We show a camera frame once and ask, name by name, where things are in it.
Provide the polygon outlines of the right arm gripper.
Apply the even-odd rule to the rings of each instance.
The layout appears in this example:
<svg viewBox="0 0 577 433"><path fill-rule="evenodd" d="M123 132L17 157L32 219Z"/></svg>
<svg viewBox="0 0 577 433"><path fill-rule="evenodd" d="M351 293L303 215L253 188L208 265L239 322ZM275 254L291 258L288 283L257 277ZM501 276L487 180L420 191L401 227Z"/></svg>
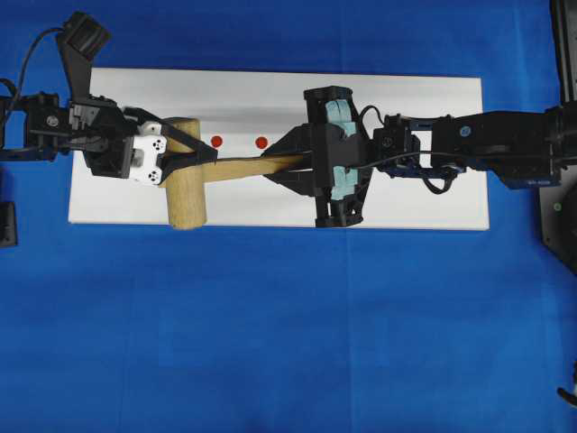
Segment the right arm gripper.
<svg viewBox="0 0 577 433"><path fill-rule="evenodd" d="M363 220L371 181L369 136L349 88L330 86L304 92L308 124L293 127L261 157L311 155L312 170L279 171L266 179L315 197L316 226L347 227Z"/></svg>

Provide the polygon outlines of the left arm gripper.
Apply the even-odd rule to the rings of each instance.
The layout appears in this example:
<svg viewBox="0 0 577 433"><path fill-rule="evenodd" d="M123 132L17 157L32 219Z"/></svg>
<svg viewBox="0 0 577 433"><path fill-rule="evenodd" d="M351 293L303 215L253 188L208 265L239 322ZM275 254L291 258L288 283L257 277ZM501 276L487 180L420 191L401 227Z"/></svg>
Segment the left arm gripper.
<svg viewBox="0 0 577 433"><path fill-rule="evenodd" d="M83 153L97 177L163 185L175 171L216 161L218 151L166 120L112 99L88 97L69 103L69 147ZM167 138L193 152L166 152Z"/></svg>

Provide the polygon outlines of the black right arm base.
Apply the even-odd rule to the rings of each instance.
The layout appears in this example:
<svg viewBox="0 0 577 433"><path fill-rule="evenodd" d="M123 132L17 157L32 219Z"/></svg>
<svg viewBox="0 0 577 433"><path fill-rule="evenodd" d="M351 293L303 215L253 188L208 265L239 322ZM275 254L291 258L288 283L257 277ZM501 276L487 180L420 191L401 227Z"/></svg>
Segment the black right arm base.
<svg viewBox="0 0 577 433"><path fill-rule="evenodd" d="M560 158L560 184L539 190L543 244L572 272L576 271L576 3L550 3L561 104L550 136Z"/></svg>

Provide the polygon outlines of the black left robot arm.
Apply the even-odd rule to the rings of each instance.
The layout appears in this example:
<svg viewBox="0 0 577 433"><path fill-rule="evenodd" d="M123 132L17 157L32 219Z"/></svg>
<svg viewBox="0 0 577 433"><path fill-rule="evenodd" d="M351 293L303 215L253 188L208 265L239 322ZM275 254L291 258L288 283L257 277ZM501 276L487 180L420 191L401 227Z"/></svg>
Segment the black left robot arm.
<svg viewBox="0 0 577 433"><path fill-rule="evenodd" d="M1 149L2 161L53 161L76 151L97 177L160 185L173 171L217 160L218 151L168 120L112 100L71 102L56 94L24 97L23 148Z"/></svg>

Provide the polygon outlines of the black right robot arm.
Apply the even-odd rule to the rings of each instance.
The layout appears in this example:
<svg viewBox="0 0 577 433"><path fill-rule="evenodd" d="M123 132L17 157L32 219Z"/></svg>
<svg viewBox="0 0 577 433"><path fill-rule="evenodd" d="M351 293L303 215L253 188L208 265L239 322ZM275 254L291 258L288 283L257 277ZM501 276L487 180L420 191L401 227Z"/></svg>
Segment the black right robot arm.
<svg viewBox="0 0 577 433"><path fill-rule="evenodd" d="M543 113L493 111L454 117L378 115L369 133L349 88L305 91L307 122L292 128L264 156L301 156L269 180L316 202L316 226L363 220L371 175L421 180L436 195L468 169L491 171L510 189L556 187L576 162L576 104Z"/></svg>

